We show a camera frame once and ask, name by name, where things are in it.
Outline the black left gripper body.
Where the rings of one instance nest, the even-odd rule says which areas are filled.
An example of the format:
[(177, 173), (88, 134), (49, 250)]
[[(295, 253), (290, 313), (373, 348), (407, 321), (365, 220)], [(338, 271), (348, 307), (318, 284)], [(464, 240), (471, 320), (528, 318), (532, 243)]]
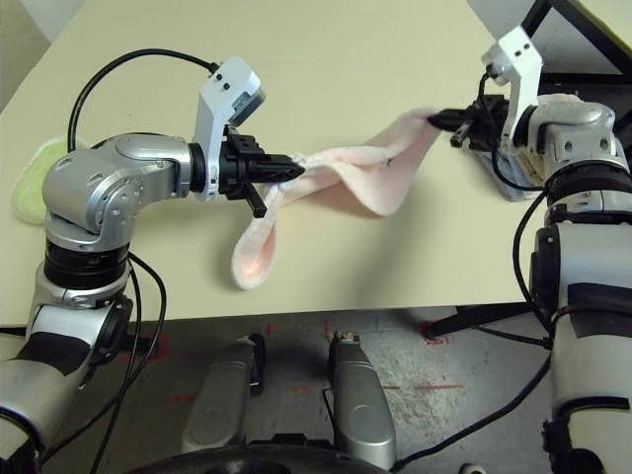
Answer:
[(265, 152), (255, 137), (225, 128), (219, 154), (218, 191), (228, 200), (244, 200), (255, 218), (263, 218), (268, 208), (256, 185), (267, 182)]

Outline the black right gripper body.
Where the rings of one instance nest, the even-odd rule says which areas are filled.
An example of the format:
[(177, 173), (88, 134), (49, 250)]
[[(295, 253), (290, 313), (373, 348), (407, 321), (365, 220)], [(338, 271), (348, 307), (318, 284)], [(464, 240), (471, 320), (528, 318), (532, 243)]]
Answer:
[(502, 126), (508, 113), (509, 101), (503, 95), (485, 95), (483, 104), (474, 101), (466, 109), (454, 113), (455, 131), (451, 146), (467, 146), (474, 151), (490, 151), (500, 140)]

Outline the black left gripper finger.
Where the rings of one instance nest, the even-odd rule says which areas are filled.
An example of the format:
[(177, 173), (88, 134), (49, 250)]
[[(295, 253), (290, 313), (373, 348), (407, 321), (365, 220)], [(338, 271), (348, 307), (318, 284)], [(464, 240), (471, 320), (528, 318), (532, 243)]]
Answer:
[(260, 182), (265, 184), (286, 183), (300, 177), (302, 174), (302, 168), (268, 170), (263, 173)]
[(266, 154), (262, 159), (261, 166), (269, 170), (303, 169), (297, 161), (283, 154)]

